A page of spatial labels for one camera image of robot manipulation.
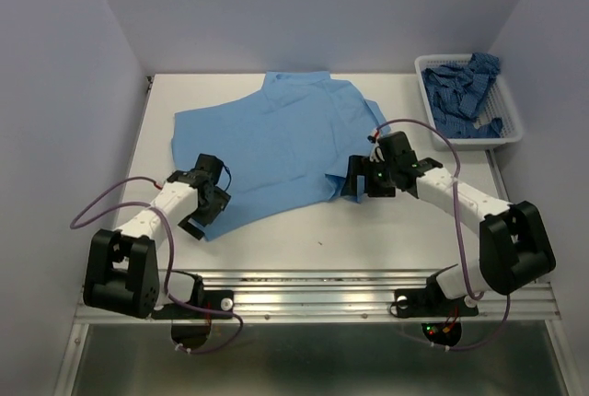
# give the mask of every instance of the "gray floor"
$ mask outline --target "gray floor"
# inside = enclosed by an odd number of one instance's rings
[[[462,344],[496,323],[466,323]],[[214,327],[214,336],[234,330]],[[443,353],[398,335],[399,324],[247,326],[205,356],[176,353],[164,325],[90,328],[74,394],[560,395],[543,322],[511,322],[495,343]],[[418,324],[404,327],[420,334]]]

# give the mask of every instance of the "folded shirt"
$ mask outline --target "folded shirt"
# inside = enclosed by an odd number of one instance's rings
[[[232,175],[231,201],[203,229],[215,239],[265,216],[340,195],[348,157],[368,155],[366,137],[385,122],[378,105],[328,72],[269,72],[261,90],[212,108],[178,112],[172,154],[191,169],[215,155]],[[226,175],[219,185],[224,186]]]

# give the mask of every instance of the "white tabletop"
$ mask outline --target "white tabletop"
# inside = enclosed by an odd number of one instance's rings
[[[158,75],[147,102],[134,151],[130,175],[164,180],[173,170],[170,140],[174,113],[240,99],[261,87],[264,75]],[[342,74],[367,99],[378,102],[388,119],[410,117],[425,121],[415,75]],[[433,157],[450,171],[450,153],[432,148],[429,132],[406,125],[418,157]],[[461,180],[497,195],[484,152],[460,153]],[[145,182],[130,183],[123,201],[151,201],[156,191]],[[133,211],[121,211],[118,224]],[[479,242],[464,230],[469,256]],[[344,199],[284,212],[206,242],[180,228],[175,268],[185,270],[348,270],[438,269],[458,261],[453,218],[433,206],[399,192],[393,199],[368,199],[355,204]],[[157,254],[167,263],[167,245]]]

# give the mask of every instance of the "screw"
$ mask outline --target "screw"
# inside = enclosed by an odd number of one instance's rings
[[[224,297],[223,299],[221,299],[221,310],[229,311],[232,308],[233,308],[233,300],[231,300],[228,297]]]

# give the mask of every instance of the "white basket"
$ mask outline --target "white basket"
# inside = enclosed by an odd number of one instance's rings
[[[427,113],[428,123],[435,127],[433,121],[432,108],[430,101],[427,98],[425,85],[423,84],[422,71],[426,68],[437,67],[441,64],[453,62],[459,65],[466,65],[470,61],[472,54],[447,54],[447,55],[424,55],[415,60],[415,71],[420,82],[420,89],[422,90],[423,104],[425,112]],[[483,124],[491,122],[493,118],[501,118],[503,120],[503,128],[501,130],[500,138],[450,138],[456,149],[459,150],[483,150],[493,149],[494,147],[504,145],[506,143],[515,143],[522,139],[524,130],[515,109],[514,100],[512,99],[505,81],[501,75],[497,76],[497,81],[491,86],[487,101],[485,104],[485,111],[475,121],[475,126],[479,127]],[[437,150],[449,150],[448,146],[440,139],[439,136],[432,133],[433,147]]]

